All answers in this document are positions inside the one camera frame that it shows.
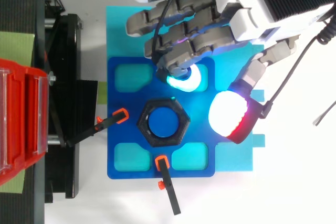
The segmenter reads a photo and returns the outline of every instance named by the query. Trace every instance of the cyan plate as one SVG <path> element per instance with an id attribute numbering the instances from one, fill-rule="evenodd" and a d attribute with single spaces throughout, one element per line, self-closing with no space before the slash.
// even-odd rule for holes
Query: cyan plate
<path id="1" fill-rule="evenodd" d="M 108 175 L 111 178 L 160 177 L 154 167 L 154 159 L 160 154 L 168 156 L 172 177 L 212 176 L 215 170 L 252 170 L 253 147 L 264 147 L 265 137 L 251 134 L 243 144 L 233 144 L 211 130 L 207 113 L 215 94 L 226 90 L 247 60 L 263 47 L 248 45 L 216 56 L 215 64 L 211 59 L 203 60 L 199 66 L 201 86 L 191 94 L 184 93 L 153 78 L 155 68 L 143 58 L 143 45 L 153 34 L 140 38 L 126 34 L 127 18 L 141 10 L 138 7 L 107 7 L 108 112 L 122 106 L 130 112 L 127 122 L 108 130 Z M 152 148 L 135 125 L 145 102 L 162 97 L 176 97 L 191 117 L 181 146 Z M 254 91 L 253 97 L 262 102 L 264 92 Z"/>

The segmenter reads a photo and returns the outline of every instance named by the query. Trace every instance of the black cable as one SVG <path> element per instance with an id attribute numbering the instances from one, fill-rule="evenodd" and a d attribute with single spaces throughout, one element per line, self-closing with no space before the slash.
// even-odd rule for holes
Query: black cable
<path id="1" fill-rule="evenodd" d="M 323 118 L 331 111 L 333 107 L 335 107 L 336 101 L 317 119 L 317 122 L 314 122 L 315 126 L 319 126 L 319 124 L 322 122 Z"/>
<path id="2" fill-rule="evenodd" d="M 324 22 L 326 27 L 317 35 L 317 41 L 322 45 L 327 45 L 336 36 L 336 15 L 329 23 Z"/>
<path id="3" fill-rule="evenodd" d="M 308 45 L 306 46 L 306 48 L 301 53 L 300 57 L 295 62 L 294 66 L 289 71 L 288 75 L 286 76 L 285 80 L 283 81 L 283 83 L 281 84 L 281 86 L 279 87 L 279 89 L 277 90 L 277 92 L 275 92 L 275 94 L 273 95 L 273 97 L 269 100 L 269 103 L 272 104 L 274 102 L 274 100 L 278 97 L 278 95 L 280 94 L 280 92 L 283 90 L 283 88 L 285 87 L 285 85 L 287 84 L 287 82 L 289 81 L 289 79 L 291 78 L 291 76 L 293 75 L 293 73 L 296 70 L 297 66 L 299 65 L 300 61 L 303 59 L 303 57 L 305 56 L 305 54 L 307 53 L 307 51 L 309 50 L 309 48 L 311 47 L 311 45 L 313 45 L 313 43 L 316 41 L 316 39 L 317 39 L 317 37 L 315 36 L 308 43 Z"/>
<path id="4" fill-rule="evenodd" d="M 170 7 L 170 5 L 172 4 L 173 0 L 168 0 L 167 1 L 167 4 L 166 6 L 164 7 L 163 9 L 163 12 L 161 14 L 161 17 L 159 19 L 159 22 L 158 22 L 158 25 L 156 26 L 156 29 L 155 29 L 155 33 L 154 33 L 154 36 L 153 36 L 153 44 L 152 44 L 152 61 L 157 64 L 158 61 L 159 61 L 159 56 L 156 54 L 156 44 L 158 42 L 158 38 L 159 38 L 159 31 L 160 31 L 160 28 L 162 27 L 163 25 L 163 22 L 164 22 L 164 18 L 166 17 L 166 14 L 167 14 L 167 11 Z"/>

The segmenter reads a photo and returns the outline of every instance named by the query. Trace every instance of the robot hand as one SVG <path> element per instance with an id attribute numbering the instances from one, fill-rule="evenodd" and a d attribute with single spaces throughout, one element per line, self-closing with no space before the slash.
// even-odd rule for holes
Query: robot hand
<path id="1" fill-rule="evenodd" d="M 246 63 L 228 90 L 216 95 L 209 109 L 208 119 L 212 129 L 239 144 L 257 120 L 267 116 L 275 98 L 314 41 L 326 45 L 336 35 L 336 15 L 307 45 L 274 96 L 261 105 L 250 97 L 250 93 L 267 66 L 292 55 L 299 35 L 311 24 L 332 16 L 335 2 L 167 0 L 158 3 L 152 10 L 131 16 L 127 32 L 130 36 L 141 36 L 155 30 L 153 39 L 145 44 L 145 57 L 152 59 L 157 65 L 157 75 L 168 83 L 171 79 L 190 81 L 191 75 L 197 72 L 195 63 L 204 57 L 233 50 L 248 42 L 264 45 L 265 51 Z M 193 15 L 190 21 L 183 21 Z M 166 34 L 159 35 L 162 25 L 174 26 Z"/>
<path id="2" fill-rule="evenodd" d="M 131 16 L 127 22 L 128 34 L 136 37 L 155 30 L 169 1 Z M 153 39 L 147 41 L 145 57 L 157 65 L 162 80 L 167 76 L 185 79 L 190 67 L 204 57 L 248 42 L 269 48 L 300 35 L 323 17 L 333 3 L 334 0 L 172 0 L 162 24 L 170 26 L 186 17 L 194 15 L 194 18 L 159 35 L 154 46 Z"/>

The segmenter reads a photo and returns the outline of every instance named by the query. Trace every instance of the black hex nut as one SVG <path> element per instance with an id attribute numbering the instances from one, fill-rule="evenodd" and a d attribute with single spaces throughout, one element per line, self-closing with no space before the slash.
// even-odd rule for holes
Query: black hex nut
<path id="1" fill-rule="evenodd" d="M 178 117 L 178 128 L 169 137 L 159 137 L 155 135 L 148 123 L 150 114 L 157 108 L 166 107 L 173 110 Z M 142 135 L 152 147 L 165 147 L 179 145 L 189 127 L 190 118 L 184 111 L 180 103 L 175 98 L 149 100 L 143 108 L 138 122 L 136 123 Z"/>

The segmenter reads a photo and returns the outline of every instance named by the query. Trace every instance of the glowing fingertip sensor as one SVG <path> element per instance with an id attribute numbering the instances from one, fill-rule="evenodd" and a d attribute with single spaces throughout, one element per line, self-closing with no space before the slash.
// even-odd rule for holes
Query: glowing fingertip sensor
<path id="1" fill-rule="evenodd" d="M 239 94 L 224 91 L 216 95 L 209 110 L 211 128 L 223 137 L 230 136 L 247 112 L 247 101 Z"/>
<path id="2" fill-rule="evenodd" d="M 178 80 L 173 77 L 167 77 L 167 83 L 173 88 L 182 90 L 184 92 L 193 92 L 195 91 L 201 84 L 201 72 L 197 65 L 192 65 L 190 67 L 191 75 L 186 80 Z"/>

